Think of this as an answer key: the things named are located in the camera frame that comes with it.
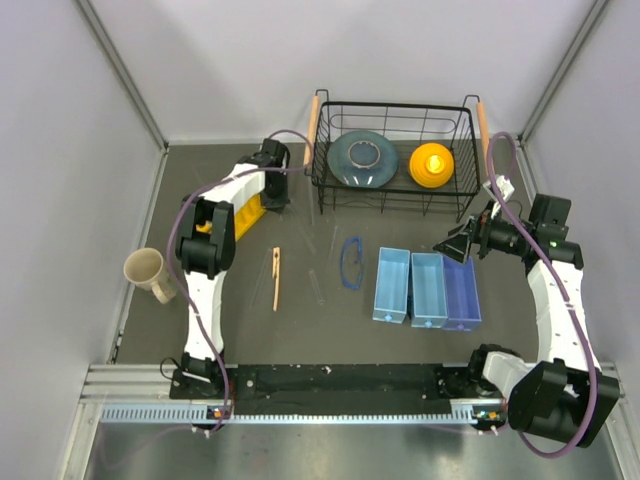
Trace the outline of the wooden test tube holder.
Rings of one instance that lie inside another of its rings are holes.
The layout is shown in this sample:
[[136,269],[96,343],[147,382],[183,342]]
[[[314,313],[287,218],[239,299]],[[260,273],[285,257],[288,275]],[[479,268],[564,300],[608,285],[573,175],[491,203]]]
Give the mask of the wooden test tube holder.
[[280,297],[280,270],[281,270],[281,249],[274,247],[272,249],[272,278],[274,282],[274,295],[272,310],[278,311]]

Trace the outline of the blue safety goggles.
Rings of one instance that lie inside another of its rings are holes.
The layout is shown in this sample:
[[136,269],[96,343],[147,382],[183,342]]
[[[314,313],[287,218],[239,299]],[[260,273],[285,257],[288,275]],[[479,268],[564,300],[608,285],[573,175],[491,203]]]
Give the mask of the blue safety goggles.
[[339,270],[344,287],[357,291],[363,278],[363,243],[360,236],[345,240],[340,255]]

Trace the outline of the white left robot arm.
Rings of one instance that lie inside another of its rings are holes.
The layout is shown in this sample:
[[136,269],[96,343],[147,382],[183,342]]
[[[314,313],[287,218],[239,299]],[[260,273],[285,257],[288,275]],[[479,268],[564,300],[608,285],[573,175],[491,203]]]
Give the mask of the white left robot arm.
[[291,154],[273,138],[242,157],[219,183],[183,199],[183,215],[170,233],[184,273],[189,305],[187,341],[172,376],[172,399],[222,399],[229,378],[222,353],[222,290],[237,240],[267,211],[289,202]]

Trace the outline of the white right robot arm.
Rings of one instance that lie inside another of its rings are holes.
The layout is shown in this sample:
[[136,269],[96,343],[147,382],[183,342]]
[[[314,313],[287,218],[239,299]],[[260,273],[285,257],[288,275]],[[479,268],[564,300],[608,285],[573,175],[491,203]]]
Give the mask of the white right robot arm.
[[584,260],[567,238],[571,202],[538,194],[526,220],[510,222],[494,209],[468,217],[435,244],[449,266],[500,251],[521,259],[536,312],[538,355],[528,366],[515,351],[483,344],[472,352],[466,380],[476,394],[498,392],[509,426],[578,448],[591,445],[620,398],[617,379],[603,374],[588,341],[581,285]]

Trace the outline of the yellow test tube rack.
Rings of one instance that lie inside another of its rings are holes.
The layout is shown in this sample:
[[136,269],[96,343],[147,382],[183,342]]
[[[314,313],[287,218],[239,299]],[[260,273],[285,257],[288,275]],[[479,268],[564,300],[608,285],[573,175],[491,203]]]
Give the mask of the yellow test tube rack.
[[229,201],[200,196],[196,202],[194,230],[198,235],[223,241],[239,240],[266,213],[259,194],[251,196],[236,210]]

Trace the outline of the glass test tube near goggles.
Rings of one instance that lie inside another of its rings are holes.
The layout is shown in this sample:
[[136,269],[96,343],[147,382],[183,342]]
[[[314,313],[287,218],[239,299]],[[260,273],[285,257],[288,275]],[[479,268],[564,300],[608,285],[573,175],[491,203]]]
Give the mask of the glass test tube near goggles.
[[325,260],[326,271],[328,271],[331,268],[331,265],[334,261],[338,232],[339,232],[339,226],[335,225],[333,227],[333,230],[330,236],[329,249],[328,249],[326,260]]

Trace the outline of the glass test tube beside clamp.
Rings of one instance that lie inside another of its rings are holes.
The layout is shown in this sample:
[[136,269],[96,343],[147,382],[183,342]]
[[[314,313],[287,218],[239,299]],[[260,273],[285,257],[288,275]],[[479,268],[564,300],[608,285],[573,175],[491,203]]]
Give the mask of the glass test tube beside clamp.
[[265,294],[268,294],[272,284],[272,259],[270,257],[263,260],[263,263],[259,269],[258,277],[254,285],[254,290],[251,298],[251,308],[256,309],[262,302],[262,298]]

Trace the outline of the light blue middle bin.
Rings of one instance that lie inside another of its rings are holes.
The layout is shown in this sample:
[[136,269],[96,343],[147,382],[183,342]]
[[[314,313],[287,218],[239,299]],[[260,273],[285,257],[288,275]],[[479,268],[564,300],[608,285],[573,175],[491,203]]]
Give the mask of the light blue middle bin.
[[411,254],[411,326],[440,329],[448,320],[443,257]]

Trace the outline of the light blue bin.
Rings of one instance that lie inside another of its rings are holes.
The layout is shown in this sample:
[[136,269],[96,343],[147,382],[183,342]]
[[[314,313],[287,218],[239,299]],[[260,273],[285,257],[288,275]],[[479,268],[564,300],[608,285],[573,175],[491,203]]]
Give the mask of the light blue bin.
[[411,254],[411,326],[440,329],[448,320],[443,257]]
[[372,318],[402,324],[407,317],[410,251],[381,247]]

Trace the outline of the yellow ribbed bowl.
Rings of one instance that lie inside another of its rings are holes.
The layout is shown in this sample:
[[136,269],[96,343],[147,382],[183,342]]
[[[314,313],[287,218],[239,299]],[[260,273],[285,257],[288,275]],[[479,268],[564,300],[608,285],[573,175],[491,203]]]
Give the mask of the yellow ribbed bowl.
[[436,189],[453,176],[455,161],[444,145],[429,142],[416,148],[409,158],[409,175],[420,186]]

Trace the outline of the light blue left bin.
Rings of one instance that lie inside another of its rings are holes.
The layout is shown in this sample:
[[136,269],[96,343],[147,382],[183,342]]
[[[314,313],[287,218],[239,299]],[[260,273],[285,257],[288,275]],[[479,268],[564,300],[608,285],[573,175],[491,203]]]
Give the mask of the light blue left bin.
[[381,247],[372,318],[402,324],[407,317],[410,251]]

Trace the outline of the blue ceramic plate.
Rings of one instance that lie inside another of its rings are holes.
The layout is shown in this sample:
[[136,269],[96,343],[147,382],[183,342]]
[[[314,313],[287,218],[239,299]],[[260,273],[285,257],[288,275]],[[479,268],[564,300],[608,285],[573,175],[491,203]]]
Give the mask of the blue ceramic plate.
[[357,130],[341,135],[331,144],[327,163],[341,184],[375,189],[394,177],[399,157],[395,146],[384,136]]

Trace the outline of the short glass test tube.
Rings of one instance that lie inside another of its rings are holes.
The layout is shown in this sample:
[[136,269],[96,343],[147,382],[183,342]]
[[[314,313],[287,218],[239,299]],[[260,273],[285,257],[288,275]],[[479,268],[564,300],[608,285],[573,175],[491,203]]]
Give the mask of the short glass test tube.
[[319,305],[323,305],[325,303],[325,298],[319,283],[318,276],[314,269],[309,270],[309,279],[310,279],[311,286],[312,286],[317,303]]

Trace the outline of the beige ceramic mug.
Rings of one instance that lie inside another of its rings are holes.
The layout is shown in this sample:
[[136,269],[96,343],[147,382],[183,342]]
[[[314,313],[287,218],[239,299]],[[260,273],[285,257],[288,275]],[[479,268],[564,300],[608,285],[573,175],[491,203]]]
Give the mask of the beige ceramic mug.
[[131,253],[123,265],[125,278],[133,285],[151,292],[163,305],[176,295],[162,253],[154,248],[141,248]]

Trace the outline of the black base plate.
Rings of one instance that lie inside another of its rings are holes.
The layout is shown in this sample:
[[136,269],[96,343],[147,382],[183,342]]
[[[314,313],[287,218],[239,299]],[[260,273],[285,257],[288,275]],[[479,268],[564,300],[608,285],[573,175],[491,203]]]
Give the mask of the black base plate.
[[442,364],[239,365],[227,369],[235,413],[442,413],[458,399],[496,399],[465,366]]

